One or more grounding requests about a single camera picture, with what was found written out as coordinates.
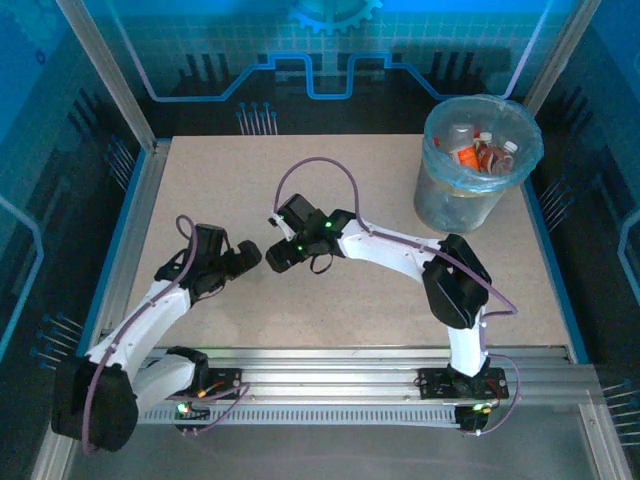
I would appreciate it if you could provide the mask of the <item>aluminium table side rail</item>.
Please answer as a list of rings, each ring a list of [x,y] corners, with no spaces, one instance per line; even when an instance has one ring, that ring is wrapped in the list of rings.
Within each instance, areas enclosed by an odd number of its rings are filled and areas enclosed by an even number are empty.
[[[156,151],[147,153],[90,346],[127,312],[171,143],[169,138],[161,139]]]

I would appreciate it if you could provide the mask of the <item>translucent grey plastic bin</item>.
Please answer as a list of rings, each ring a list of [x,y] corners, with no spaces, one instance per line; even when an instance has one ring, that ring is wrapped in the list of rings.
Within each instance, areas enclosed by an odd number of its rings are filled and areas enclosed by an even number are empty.
[[[486,145],[479,140],[479,135],[480,132],[474,133],[477,153],[481,146]],[[512,187],[489,194],[453,189],[428,173],[421,160],[414,207],[420,219],[436,230],[467,233],[484,223],[502,196]]]

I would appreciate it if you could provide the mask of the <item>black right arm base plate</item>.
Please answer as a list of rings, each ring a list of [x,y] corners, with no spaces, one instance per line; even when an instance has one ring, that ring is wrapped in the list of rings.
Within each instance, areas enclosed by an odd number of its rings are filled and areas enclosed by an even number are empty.
[[[504,370],[492,367],[474,377],[449,367],[421,368],[417,371],[414,386],[418,388],[422,400],[502,400],[510,396]]]

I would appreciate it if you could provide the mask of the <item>black control box with lights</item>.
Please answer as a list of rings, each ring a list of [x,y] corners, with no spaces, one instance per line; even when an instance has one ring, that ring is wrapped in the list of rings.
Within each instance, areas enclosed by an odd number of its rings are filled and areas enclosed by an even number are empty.
[[[175,427],[182,434],[195,434],[211,422],[212,414],[209,406],[178,397],[172,397],[172,400],[175,403]]]
[[[477,433],[487,425],[494,404],[490,401],[477,401],[469,405],[456,406],[455,421],[462,432]]]

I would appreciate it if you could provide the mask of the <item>blue table edge trim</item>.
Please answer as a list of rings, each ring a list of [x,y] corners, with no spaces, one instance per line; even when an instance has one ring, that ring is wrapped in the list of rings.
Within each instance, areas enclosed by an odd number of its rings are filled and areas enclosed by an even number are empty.
[[[111,237],[109,248],[102,265],[94,296],[90,304],[89,312],[80,335],[78,346],[75,351],[75,355],[77,357],[82,356],[89,349],[92,335],[96,330],[96,324],[99,318],[100,309],[105,299],[106,289],[109,284],[109,278],[115,265],[116,254],[121,243],[125,223],[129,216],[140,175],[143,167],[145,166],[146,157],[147,152],[144,150],[142,150],[137,156],[136,163],[133,169],[132,183],[125,193],[120,213],[114,227],[113,235]]]
[[[590,364],[591,359],[587,352],[585,342],[568,295],[566,284],[562,277],[562,272],[553,249],[549,232],[547,231],[544,223],[542,210],[539,206],[535,189],[529,178],[522,183],[521,191],[537,238],[539,249],[545,263],[551,288],[555,295],[556,303],[558,304],[560,315],[568,334],[569,340],[567,349],[570,351],[571,358],[575,363]]]

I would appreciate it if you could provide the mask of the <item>blue plastic bin liner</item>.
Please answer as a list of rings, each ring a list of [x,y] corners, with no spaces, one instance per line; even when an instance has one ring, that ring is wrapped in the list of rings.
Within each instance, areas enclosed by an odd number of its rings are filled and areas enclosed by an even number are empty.
[[[489,132],[491,145],[517,146],[512,170],[504,175],[476,172],[453,158],[466,145],[454,141],[454,128],[467,126],[472,134]],[[492,95],[459,96],[436,105],[424,124],[422,165],[435,179],[457,190],[489,194],[523,182],[544,155],[542,132],[521,104]]]

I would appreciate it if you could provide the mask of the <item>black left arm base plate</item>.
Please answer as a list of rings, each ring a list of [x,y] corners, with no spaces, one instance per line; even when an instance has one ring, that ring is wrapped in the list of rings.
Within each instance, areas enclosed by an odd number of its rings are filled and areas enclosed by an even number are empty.
[[[243,370],[240,368],[210,368],[205,381],[207,400],[236,400],[242,390]]]

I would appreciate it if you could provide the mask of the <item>aluminium lower frame bar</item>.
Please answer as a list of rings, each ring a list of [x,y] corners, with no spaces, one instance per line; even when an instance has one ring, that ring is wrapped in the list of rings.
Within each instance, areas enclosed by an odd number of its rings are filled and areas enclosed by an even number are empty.
[[[69,480],[76,441],[63,437],[46,443],[38,457],[33,480]]]
[[[590,400],[581,419],[599,480],[633,480],[632,471],[605,405]]]

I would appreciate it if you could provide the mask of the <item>aluminium frame post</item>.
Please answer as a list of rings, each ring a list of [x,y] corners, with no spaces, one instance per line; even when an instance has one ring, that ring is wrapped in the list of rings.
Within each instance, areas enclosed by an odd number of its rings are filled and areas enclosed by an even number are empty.
[[[146,153],[157,139],[120,67],[82,0],[55,0],[134,137]]]
[[[602,0],[576,0],[575,6],[524,99],[524,106],[533,116],[537,115],[560,74],[566,68],[601,2]]]

